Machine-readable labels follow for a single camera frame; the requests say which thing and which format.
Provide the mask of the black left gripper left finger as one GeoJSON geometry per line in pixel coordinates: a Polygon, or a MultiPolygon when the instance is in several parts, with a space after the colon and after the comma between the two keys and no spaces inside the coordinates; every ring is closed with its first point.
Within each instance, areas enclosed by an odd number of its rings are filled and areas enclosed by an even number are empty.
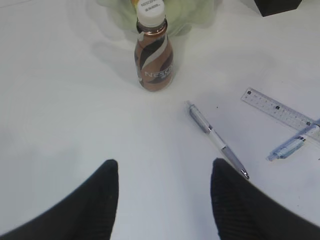
{"type": "Polygon", "coordinates": [[[0,238],[109,240],[116,219],[118,199],[118,163],[109,159],[66,198],[0,238]]]}

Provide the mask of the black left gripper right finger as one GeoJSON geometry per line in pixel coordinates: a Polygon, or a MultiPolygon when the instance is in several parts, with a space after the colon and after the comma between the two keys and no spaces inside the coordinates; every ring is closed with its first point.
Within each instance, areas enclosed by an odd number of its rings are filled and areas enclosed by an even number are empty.
{"type": "Polygon", "coordinates": [[[210,196],[222,240],[318,240],[319,226],[294,214],[242,177],[223,158],[212,163],[210,196]]]}

